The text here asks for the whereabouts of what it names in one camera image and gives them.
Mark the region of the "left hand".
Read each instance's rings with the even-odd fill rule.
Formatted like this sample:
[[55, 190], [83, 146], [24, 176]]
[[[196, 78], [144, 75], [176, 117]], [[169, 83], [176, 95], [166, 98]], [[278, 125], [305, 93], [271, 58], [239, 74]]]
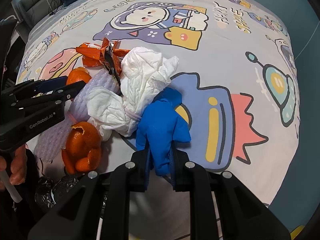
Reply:
[[11, 185], [20, 185], [25, 182], [27, 174], [27, 154], [26, 144], [20, 146], [14, 153], [10, 164], [11, 175], [9, 181]]

